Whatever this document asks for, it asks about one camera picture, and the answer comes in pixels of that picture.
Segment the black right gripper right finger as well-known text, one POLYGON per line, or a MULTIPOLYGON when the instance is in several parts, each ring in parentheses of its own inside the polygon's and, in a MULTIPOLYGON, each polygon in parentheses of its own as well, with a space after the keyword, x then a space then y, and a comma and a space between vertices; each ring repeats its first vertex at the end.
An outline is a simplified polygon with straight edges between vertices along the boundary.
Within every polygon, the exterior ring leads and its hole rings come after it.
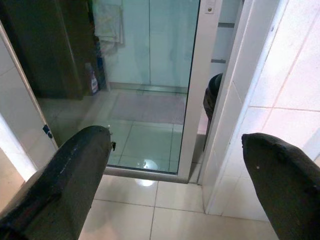
POLYGON ((298 147, 265 133, 243 134, 243 159, 280 240, 320 238, 320 168, 298 147))

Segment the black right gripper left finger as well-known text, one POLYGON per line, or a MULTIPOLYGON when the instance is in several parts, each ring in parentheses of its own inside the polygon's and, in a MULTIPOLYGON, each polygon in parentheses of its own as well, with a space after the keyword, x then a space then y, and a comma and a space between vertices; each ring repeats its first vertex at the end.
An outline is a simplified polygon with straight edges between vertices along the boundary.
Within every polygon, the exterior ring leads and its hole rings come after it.
POLYGON ((68 139, 1 211, 1 239, 78 239, 114 148, 99 125, 68 139))

